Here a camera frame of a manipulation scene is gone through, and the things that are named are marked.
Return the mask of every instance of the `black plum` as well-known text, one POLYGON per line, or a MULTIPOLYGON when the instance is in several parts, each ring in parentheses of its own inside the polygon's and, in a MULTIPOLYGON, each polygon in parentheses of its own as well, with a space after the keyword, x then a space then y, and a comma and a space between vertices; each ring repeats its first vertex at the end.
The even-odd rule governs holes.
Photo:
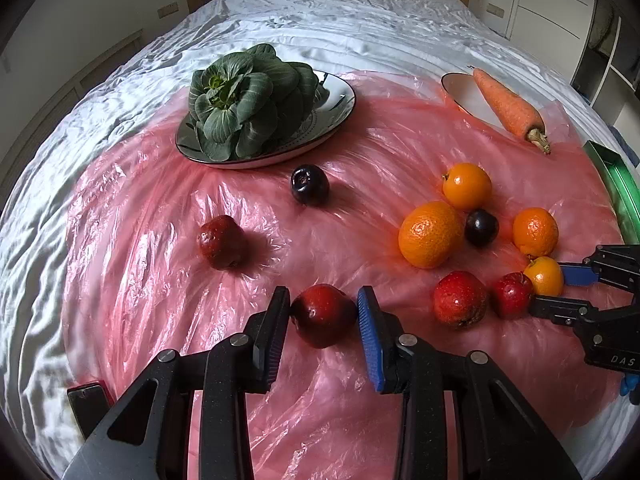
POLYGON ((291 192, 301 204, 320 206, 329 196, 329 180, 313 164, 303 164, 291 173, 291 192))
POLYGON ((499 229, 495 216, 484 209, 474 209, 466 217, 465 238, 476 247, 484 247, 495 240, 499 229))

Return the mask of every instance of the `red apple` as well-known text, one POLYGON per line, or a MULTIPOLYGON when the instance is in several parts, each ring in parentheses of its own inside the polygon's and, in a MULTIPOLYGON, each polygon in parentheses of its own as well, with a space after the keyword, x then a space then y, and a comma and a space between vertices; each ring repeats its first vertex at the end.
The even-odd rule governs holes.
POLYGON ((249 252, 244 231, 228 215, 216 216, 200 227, 198 246, 209 265, 217 270, 239 265, 249 252))
POLYGON ((440 280, 433 291, 433 313, 452 328, 479 322, 489 306, 489 293, 470 272, 455 270, 440 280))
POLYGON ((358 308, 341 290, 321 283, 309 287, 291 304, 298 334, 313 348, 343 339, 358 319, 358 308))
POLYGON ((491 288, 492 306, 503 319, 526 315, 533 295, 533 283, 522 272, 501 277, 491 288))

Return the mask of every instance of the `smartphone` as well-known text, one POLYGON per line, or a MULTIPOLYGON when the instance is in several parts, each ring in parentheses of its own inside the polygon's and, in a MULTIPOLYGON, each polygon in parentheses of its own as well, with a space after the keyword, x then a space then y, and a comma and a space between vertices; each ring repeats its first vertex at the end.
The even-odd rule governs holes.
POLYGON ((80 432, 86 440, 113 406, 113 399, 107 388, 99 381, 69 388, 66 396, 71 403, 80 432))

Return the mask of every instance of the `carrot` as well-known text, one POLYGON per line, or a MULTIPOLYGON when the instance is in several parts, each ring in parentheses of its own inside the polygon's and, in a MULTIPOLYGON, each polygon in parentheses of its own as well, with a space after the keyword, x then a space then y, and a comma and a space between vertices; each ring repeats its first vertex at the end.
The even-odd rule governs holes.
POLYGON ((547 155, 551 153, 551 146, 546 140, 545 123, 533 106, 484 70, 474 68, 474 81, 508 132, 535 144, 547 155))

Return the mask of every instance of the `large orange fruit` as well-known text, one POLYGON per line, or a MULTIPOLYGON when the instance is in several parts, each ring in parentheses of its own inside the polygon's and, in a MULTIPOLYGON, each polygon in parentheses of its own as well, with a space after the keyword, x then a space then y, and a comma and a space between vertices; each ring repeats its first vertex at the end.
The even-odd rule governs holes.
POLYGON ((542 296, 560 296, 564 287, 564 276, 558 263, 548 256, 533 260, 522 271, 533 283, 533 291, 542 296))
POLYGON ((439 266, 462 240, 462 222, 455 209, 445 202, 429 202, 414 209, 398 231, 402 256, 421 269, 439 266))
POLYGON ((491 179, 482 168, 460 162, 444 176, 442 192, 456 209, 471 211, 485 204, 491 196, 491 179))
POLYGON ((529 207, 513 219, 513 244, 529 258, 548 256, 558 243, 558 224, 541 207, 529 207))

